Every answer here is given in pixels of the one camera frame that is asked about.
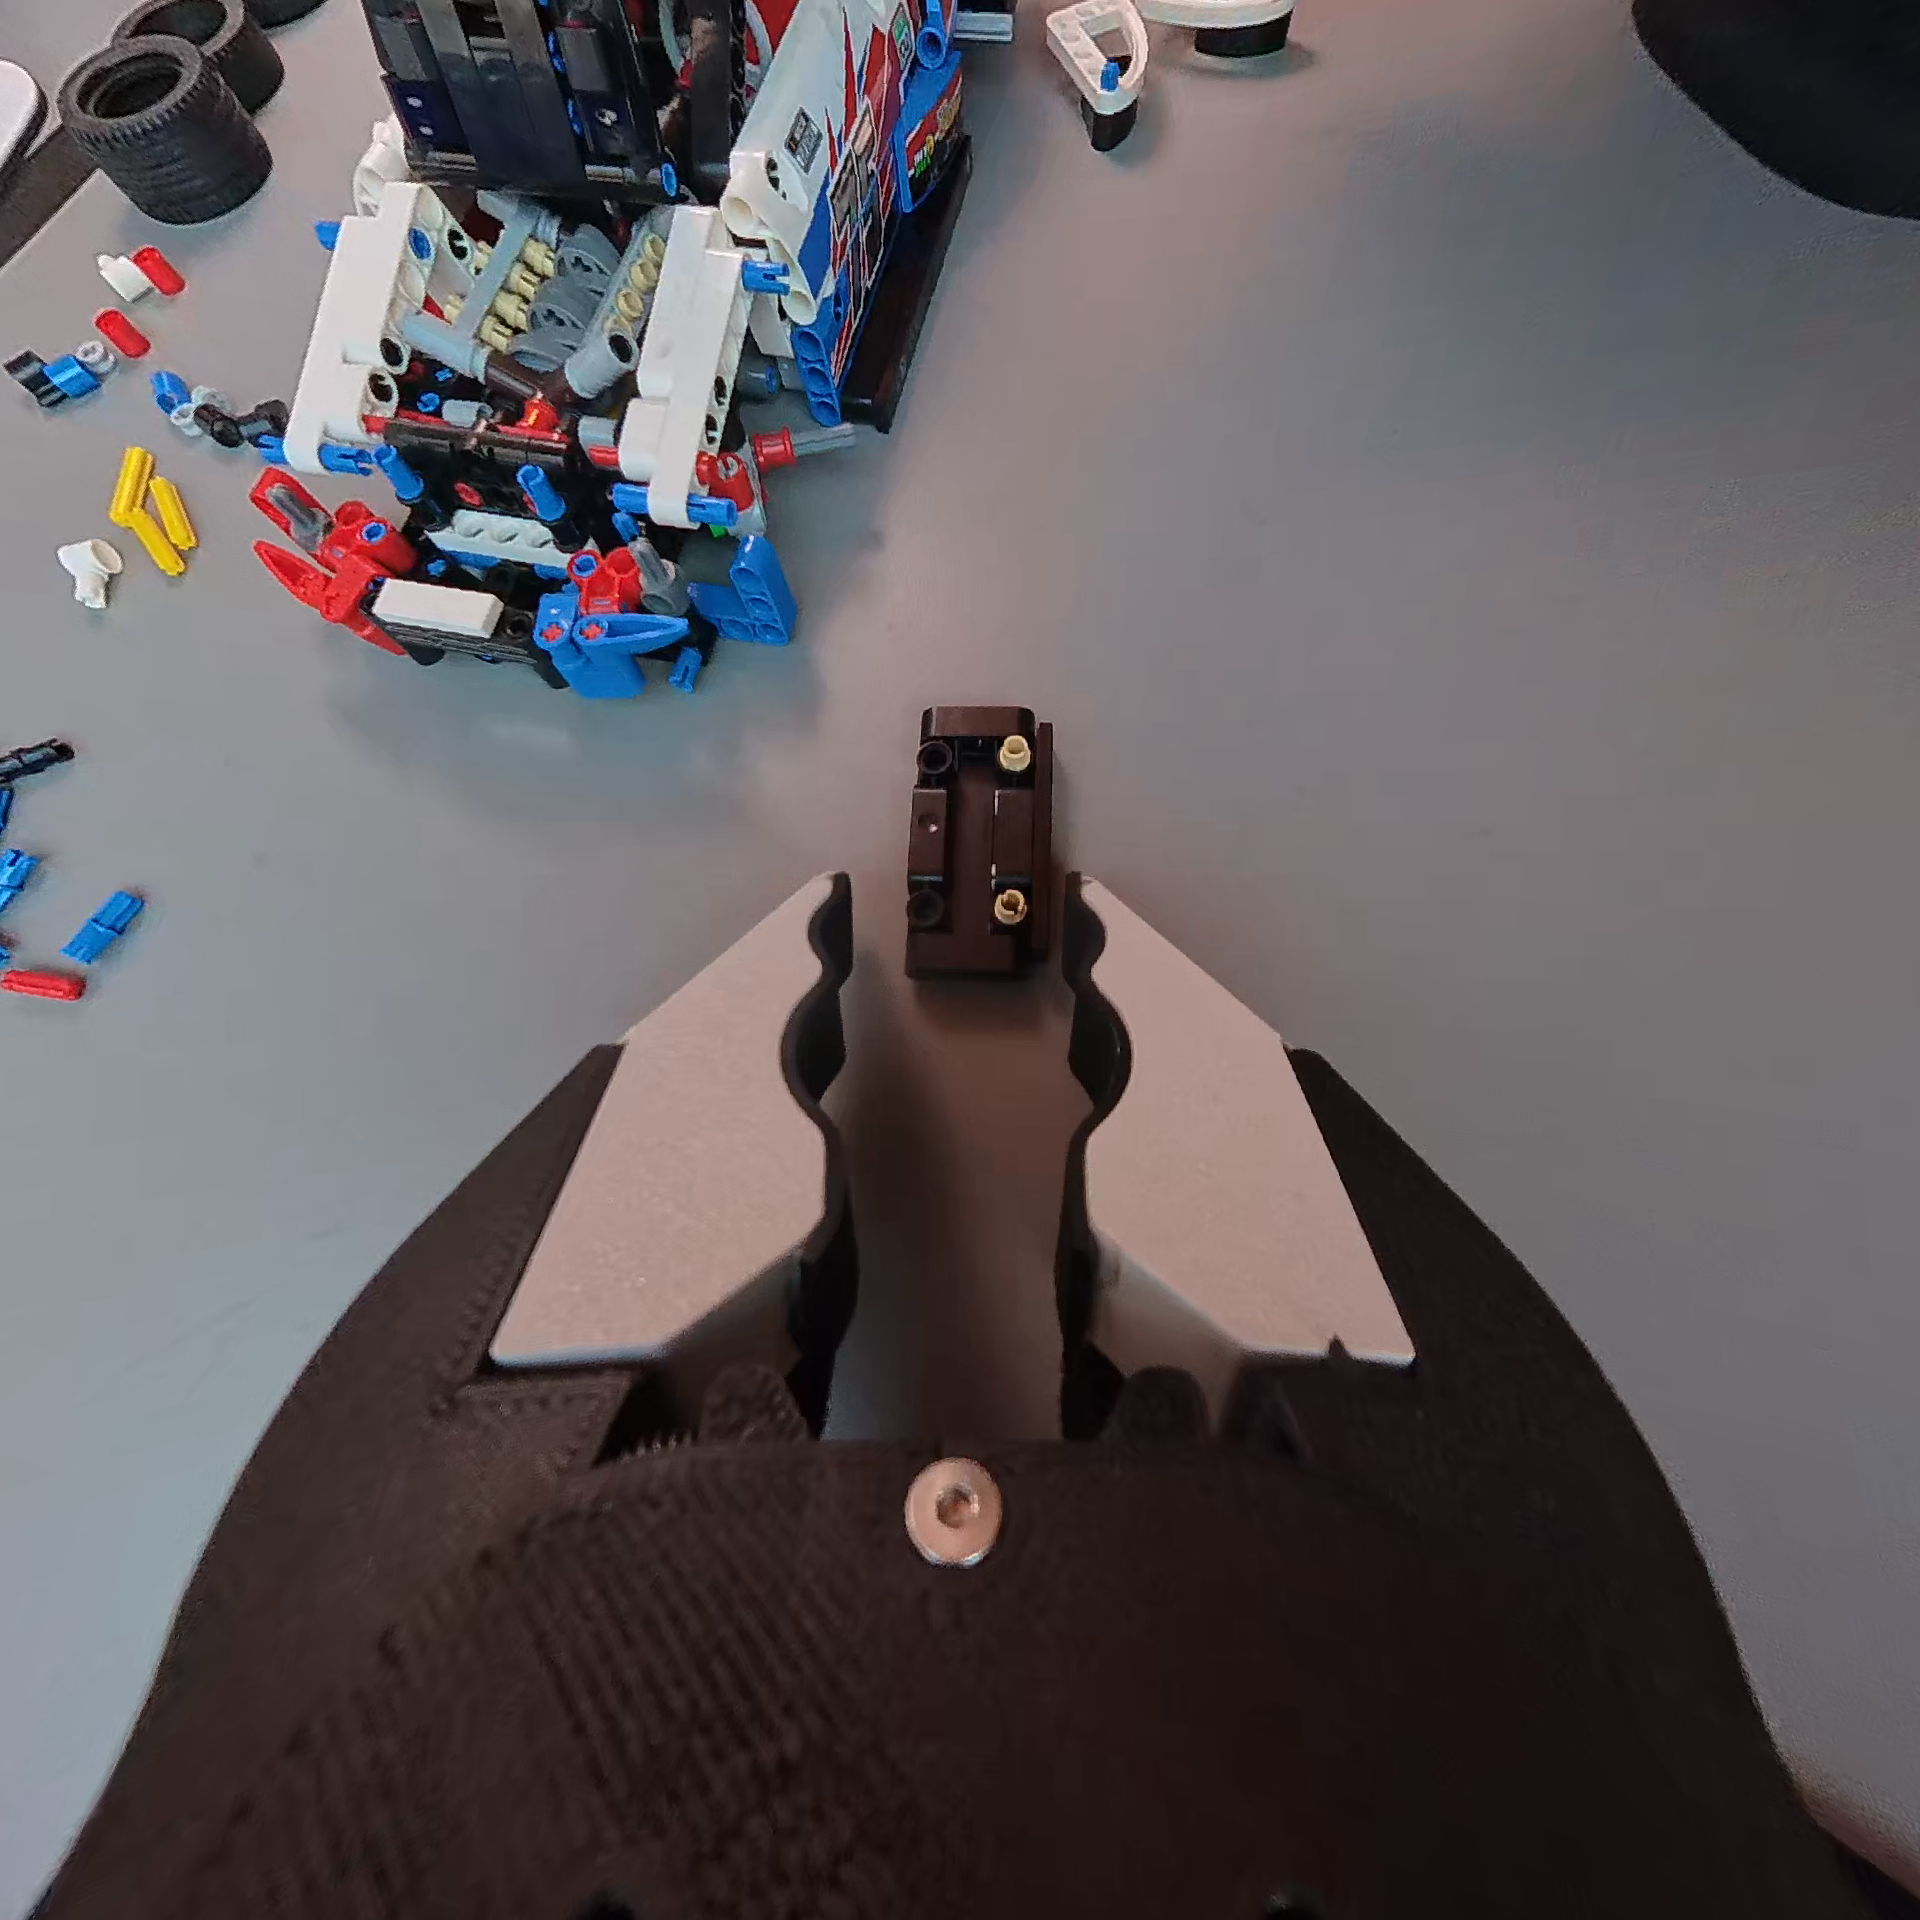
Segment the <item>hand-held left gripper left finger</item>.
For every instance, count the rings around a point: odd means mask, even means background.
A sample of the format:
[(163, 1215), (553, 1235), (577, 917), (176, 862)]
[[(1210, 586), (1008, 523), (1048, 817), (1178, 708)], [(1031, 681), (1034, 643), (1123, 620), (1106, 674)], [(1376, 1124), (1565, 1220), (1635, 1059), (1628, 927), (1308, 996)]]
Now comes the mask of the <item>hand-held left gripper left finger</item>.
[(850, 875), (825, 870), (639, 1019), (489, 1341), (509, 1374), (631, 1365), (673, 1426), (759, 1367), (821, 1433), (857, 1305), (825, 1092), (848, 1059)]

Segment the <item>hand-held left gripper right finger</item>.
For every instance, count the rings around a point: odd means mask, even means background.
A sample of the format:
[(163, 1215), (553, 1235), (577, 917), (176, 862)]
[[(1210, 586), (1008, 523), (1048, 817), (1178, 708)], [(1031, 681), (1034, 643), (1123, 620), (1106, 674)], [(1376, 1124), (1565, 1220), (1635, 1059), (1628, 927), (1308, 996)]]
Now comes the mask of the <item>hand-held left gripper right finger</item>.
[(1064, 1435), (1099, 1435), (1141, 1374), (1186, 1377), (1213, 1433), (1276, 1365), (1404, 1377), (1412, 1337), (1280, 1031), (1084, 874), (1064, 980), (1089, 1100), (1064, 1166)]

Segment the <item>black brick assembly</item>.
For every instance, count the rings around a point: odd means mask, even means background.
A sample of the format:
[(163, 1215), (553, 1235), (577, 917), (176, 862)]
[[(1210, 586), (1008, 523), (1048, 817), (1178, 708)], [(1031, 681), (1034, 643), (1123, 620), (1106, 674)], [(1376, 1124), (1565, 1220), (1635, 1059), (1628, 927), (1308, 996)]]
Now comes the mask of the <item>black brick assembly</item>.
[(905, 844), (909, 979), (1018, 979), (1048, 955), (1051, 790), (1051, 725), (1031, 708), (924, 711)]

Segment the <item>pile of blue connector pins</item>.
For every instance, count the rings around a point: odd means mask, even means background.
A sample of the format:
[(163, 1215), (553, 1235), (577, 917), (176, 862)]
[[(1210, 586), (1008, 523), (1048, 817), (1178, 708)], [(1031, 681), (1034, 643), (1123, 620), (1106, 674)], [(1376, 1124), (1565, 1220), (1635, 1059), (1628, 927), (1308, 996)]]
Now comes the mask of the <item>pile of blue connector pins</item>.
[(43, 1006), (77, 1006), (89, 994), (91, 974), (107, 961), (146, 911), (146, 899), (132, 891), (115, 891), (77, 925), (50, 965), (28, 965), (16, 957), (10, 940), (10, 915), (26, 895), (42, 854), (10, 842), (16, 810), (16, 790), (24, 785), (60, 773), (77, 757), (77, 750), (60, 738), (3, 750), (3, 996), (4, 1001), (31, 1001)]

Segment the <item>toy brick race car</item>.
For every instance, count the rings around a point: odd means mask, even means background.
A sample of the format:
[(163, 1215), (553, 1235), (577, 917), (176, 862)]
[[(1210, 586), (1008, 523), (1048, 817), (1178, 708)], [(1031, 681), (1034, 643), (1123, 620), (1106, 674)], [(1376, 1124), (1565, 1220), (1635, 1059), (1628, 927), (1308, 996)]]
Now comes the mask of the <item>toy brick race car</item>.
[(363, 15), (392, 116), (253, 430), (259, 563), (385, 657), (601, 703), (792, 643), (763, 482), (891, 425), (1012, 6)]

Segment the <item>blue grey connector cluster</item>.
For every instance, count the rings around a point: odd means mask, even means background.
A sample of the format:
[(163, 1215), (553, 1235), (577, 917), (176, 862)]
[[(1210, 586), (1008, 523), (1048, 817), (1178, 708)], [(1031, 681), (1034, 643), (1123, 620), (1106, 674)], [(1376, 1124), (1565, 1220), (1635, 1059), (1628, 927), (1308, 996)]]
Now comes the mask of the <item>blue grey connector cluster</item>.
[(285, 401), (268, 397), (250, 410), (236, 410), (210, 387), (189, 387), (175, 370), (148, 373), (151, 397), (167, 423), (185, 438), (215, 449), (253, 449), (276, 462), (293, 410)]

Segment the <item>blue and black connector piece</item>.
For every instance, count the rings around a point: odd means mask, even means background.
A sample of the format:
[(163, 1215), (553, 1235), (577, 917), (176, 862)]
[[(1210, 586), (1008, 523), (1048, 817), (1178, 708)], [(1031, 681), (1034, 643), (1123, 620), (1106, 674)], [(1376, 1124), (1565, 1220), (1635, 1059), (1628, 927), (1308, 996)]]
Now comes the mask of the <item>blue and black connector piece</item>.
[(101, 393), (115, 370), (120, 370), (116, 351), (99, 341), (87, 341), (76, 351), (60, 355), (52, 361), (35, 349), (15, 351), (4, 359), (4, 374), (43, 414)]

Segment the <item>white curved brick piece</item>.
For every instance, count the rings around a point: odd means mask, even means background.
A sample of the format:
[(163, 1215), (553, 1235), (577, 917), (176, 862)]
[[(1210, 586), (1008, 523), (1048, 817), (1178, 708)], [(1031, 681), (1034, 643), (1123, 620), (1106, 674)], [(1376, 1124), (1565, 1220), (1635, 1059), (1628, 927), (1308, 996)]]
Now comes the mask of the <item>white curved brick piece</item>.
[(1216, 59), (1257, 59), (1288, 47), (1297, 3), (1136, 3), (1145, 23), (1192, 36)]
[(1077, 3), (1045, 19), (1048, 47), (1080, 97), (1095, 154), (1136, 131), (1148, 68), (1145, 21), (1133, 3)]

